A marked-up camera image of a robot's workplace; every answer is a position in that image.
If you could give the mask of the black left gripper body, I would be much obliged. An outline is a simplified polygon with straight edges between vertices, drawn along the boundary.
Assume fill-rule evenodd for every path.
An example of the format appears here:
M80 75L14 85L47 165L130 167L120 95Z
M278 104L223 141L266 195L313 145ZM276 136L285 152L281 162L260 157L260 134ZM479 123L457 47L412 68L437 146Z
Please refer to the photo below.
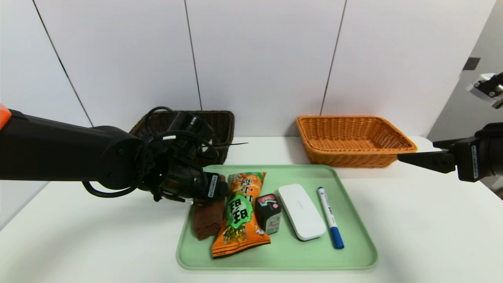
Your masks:
M165 176L165 198L185 202L188 199L212 202L222 195L222 177L201 167L174 164Z

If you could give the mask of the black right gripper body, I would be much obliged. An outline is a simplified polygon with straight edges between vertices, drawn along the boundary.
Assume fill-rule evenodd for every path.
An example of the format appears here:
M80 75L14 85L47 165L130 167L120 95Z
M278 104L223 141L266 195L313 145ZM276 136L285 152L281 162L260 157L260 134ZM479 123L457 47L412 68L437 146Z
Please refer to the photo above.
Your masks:
M503 124L490 123L455 144L458 178L476 182L503 173Z

